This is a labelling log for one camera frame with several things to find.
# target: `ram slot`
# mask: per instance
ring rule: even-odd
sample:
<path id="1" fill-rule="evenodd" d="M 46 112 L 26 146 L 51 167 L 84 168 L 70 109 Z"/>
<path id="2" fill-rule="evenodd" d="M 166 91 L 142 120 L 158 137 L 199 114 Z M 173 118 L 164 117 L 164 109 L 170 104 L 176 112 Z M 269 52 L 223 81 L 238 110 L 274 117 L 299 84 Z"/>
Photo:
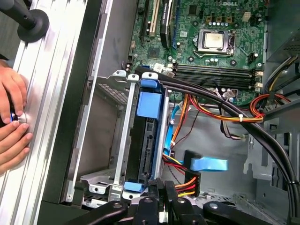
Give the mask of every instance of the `ram slot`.
<path id="1" fill-rule="evenodd" d="M 153 14 L 151 19 L 151 26 L 150 26 L 150 36 L 155 36 L 156 31 L 156 24 L 158 21 L 158 11 L 159 11 L 159 0 L 154 0 L 153 2 Z"/>
<path id="2" fill-rule="evenodd" d="M 215 87 L 218 84 L 221 87 L 248 90 L 255 83 L 252 71 L 246 69 L 177 65 L 175 73 L 175 78 L 179 80 L 195 84 L 205 82 L 206 87 Z"/>
<path id="3" fill-rule="evenodd" d="M 145 40 L 146 29 L 147 29 L 147 25 L 148 25 L 148 16 L 149 16 L 149 10 L 150 10 L 150 0 L 146 0 L 144 9 L 145 9 L 144 10 L 144 18 L 142 21 L 142 28 L 141 28 L 141 33 L 140 33 L 141 43 L 144 43 L 144 40 Z"/>

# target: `black mechanical arm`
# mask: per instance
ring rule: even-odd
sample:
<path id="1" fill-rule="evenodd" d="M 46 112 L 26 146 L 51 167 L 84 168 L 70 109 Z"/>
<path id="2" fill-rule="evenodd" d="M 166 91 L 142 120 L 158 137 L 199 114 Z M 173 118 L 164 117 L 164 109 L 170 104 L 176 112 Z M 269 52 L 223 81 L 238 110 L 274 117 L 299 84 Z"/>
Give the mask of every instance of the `black mechanical arm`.
<path id="1" fill-rule="evenodd" d="M 0 11 L 19 25 L 18 36 L 25 42 L 36 42 L 48 31 L 49 18 L 39 9 L 28 10 L 16 0 L 0 0 Z"/>
<path id="2" fill-rule="evenodd" d="M 160 212 L 167 221 L 159 222 Z M 157 179 L 147 196 L 136 198 L 130 206 L 108 202 L 65 225 L 270 225 L 221 202 L 208 202 L 199 208 L 189 198 L 178 197 L 173 181 Z"/>

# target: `screw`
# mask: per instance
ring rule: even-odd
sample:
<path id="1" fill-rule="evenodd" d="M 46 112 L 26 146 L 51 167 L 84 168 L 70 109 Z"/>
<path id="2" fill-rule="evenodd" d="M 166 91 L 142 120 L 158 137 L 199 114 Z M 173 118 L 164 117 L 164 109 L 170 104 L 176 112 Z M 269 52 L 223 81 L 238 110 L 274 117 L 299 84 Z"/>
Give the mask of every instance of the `screw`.
<path id="1" fill-rule="evenodd" d="M 213 208 L 214 210 L 216 210 L 218 208 L 218 205 L 215 203 L 211 203 L 210 207 Z"/>
<path id="2" fill-rule="evenodd" d="M 113 207 L 114 207 L 115 209 L 119 209 L 119 208 L 121 208 L 122 206 L 121 206 L 120 204 L 115 204 Z"/>
<path id="3" fill-rule="evenodd" d="M 149 198 L 147 198 L 147 199 L 145 199 L 145 202 L 146 203 L 151 203 L 151 202 L 153 202 L 151 199 L 149 199 Z"/>
<path id="4" fill-rule="evenodd" d="M 186 202 L 186 201 L 185 201 L 184 199 L 182 199 L 182 198 L 177 199 L 177 201 L 178 201 L 179 203 L 185 203 L 185 202 Z"/>

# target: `yellow wire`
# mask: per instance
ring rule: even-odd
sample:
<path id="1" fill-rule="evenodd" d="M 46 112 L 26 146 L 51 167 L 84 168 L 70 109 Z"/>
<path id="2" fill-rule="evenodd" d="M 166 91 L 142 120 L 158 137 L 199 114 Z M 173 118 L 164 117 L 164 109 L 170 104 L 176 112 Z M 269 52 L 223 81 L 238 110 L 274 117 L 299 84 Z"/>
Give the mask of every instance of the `yellow wire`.
<path id="1" fill-rule="evenodd" d="M 186 196 L 186 195 L 193 195 L 193 194 L 195 194 L 195 191 L 179 194 L 178 197 L 182 197 L 182 196 Z"/>
<path id="2" fill-rule="evenodd" d="M 171 156 L 168 156 L 166 154 L 163 153 L 164 156 L 166 156 L 167 158 L 170 158 L 171 160 L 173 160 L 174 162 L 178 163 L 179 165 L 182 165 L 178 160 L 172 158 Z"/>
<path id="3" fill-rule="evenodd" d="M 279 74 L 277 75 L 277 77 L 274 79 L 273 83 L 271 84 L 271 86 L 270 86 L 270 88 L 269 88 L 269 91 L 271 91 L 271 90 L 273 89 L 274 84 L 276 83 L 276 81 L 278 80 L 278 78 L 280 77 L 281 74 L 282 74 L 282 73 L 279 73 Z"/>
<path id="4" fill-rule="evenodd" d="M 206 108 L 202 107 L 199 103 L 199 108 L 201 108 L 203 111 L 206 111 L 207 113 L 210 113 L 210 114 L 213 114 L 211 111 L 207 110 Z M 218 119 L 220 120 L 226 120 L 226 121 L 236 121 L 236 122 L 239 122 L 240 121 L 240 118 L 236 117 L 236 118 L 229 118 L 229 117 L 225 117 L 225 116 L 220 116 L 220 115 L 216 115 L 216 114 L 213 114 L 215 117 L 217 117 Z M 245 121 L 247 120 L 250 120 L 250 121 L 261 121 L 263 118 L 244 118 Z"/>

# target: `cpu socket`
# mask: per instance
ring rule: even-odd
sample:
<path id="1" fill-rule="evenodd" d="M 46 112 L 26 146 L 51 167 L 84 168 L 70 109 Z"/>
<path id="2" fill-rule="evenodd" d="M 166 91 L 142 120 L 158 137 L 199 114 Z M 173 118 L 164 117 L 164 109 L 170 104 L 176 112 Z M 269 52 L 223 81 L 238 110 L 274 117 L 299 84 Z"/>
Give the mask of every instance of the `cpu socket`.
<path id="1" fill-rule="evenodd" d="M 201 30 L 194 42 L 196 53 L 227 55 L 234 54 L 234 33 L 227 30 Z"/>

